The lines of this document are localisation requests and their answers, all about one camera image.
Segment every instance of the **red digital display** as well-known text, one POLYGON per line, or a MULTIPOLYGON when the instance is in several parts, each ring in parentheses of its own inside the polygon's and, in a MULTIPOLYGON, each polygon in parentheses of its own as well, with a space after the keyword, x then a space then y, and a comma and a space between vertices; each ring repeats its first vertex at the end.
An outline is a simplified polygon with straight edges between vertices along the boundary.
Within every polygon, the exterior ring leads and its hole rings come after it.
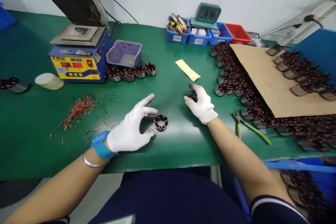
POLYGON ((71 67, 71 64, 67 62, 61 62, 61 64, 63 67, 71 67))
POLYGON ((73 67, 83 67, 82 63, 72 63, 73 67))

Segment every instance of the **gray floor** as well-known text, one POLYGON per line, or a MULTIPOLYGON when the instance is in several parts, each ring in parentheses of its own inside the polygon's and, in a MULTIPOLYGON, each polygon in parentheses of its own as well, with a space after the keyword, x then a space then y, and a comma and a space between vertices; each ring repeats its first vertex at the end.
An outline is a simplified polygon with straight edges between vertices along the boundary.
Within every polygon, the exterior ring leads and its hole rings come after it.
MULTIPOLYGON (((70 223, 88 223, 100 211, 111 195, 119 188, 122 177, 123 173, 100 175, 82 202, 70 215, 70 223)), ((42 179, 38 186, 21 201, 15 203, 14 205, 0 209, 0 223, 3 223, 12 212, 14 212, 26 199, 33 195, 48 180, 49 178, 42 179)))

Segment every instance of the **hand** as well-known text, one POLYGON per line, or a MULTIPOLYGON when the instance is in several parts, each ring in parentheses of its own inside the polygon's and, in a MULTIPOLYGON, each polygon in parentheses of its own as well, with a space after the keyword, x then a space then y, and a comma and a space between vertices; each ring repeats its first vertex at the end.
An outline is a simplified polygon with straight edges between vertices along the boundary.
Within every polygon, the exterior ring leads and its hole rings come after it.
POLYGON ((158 113, 155 108, 145 107, 153 98, 152 93, 138 102, 124 120, 108 134, 106 142, 112 152, 135 151, 149 143, 155 132, 147 129, 145 133, 140 134, 139 127, 144 116, 158 113))
POLYGON ((206 124, 216 117, 218 114, 213 110, 214 105, 211 104, 210 96, 208 96, 202 86, 189 83, 192 93, 197 95, 197 103, 193 99, 184 96, 185 104, 190 108, 191 112, 198 117, 201 123, 206 124))

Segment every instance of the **brown cardboard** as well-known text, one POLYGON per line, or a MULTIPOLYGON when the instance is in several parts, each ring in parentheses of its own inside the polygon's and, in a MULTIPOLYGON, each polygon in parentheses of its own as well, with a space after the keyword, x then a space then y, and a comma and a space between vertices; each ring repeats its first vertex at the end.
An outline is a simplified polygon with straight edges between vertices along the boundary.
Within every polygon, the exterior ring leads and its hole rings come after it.
POLYGON ((239 61, 276 118, 336 114, 336 101, 323 99, 319 94, 298 97, 290 88, 298 83, 283 76, 269 56, 268 48, 232 44, 239 61))

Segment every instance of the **label on bin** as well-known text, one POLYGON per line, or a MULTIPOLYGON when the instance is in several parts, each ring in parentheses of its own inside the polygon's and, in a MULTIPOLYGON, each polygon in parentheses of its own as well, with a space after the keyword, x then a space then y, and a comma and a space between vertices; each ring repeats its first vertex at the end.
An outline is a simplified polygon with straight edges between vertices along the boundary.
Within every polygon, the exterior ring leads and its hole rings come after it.
POLYGON ((173 37, 174 41, 179 41, 180 42, 181 39, 182 39, 182 36, 174 35, 174 37, 173 37))
POLYGON ((204 39, 202 39, 202 38, 197 38, 197 39, 195 39, 195 43, 194 44, 202 44, 203 43, 203 40, 204 39))
POLYGON ((226 42, 226 40, 217 40, 216 44, 218 44, 219 42, 226 42))

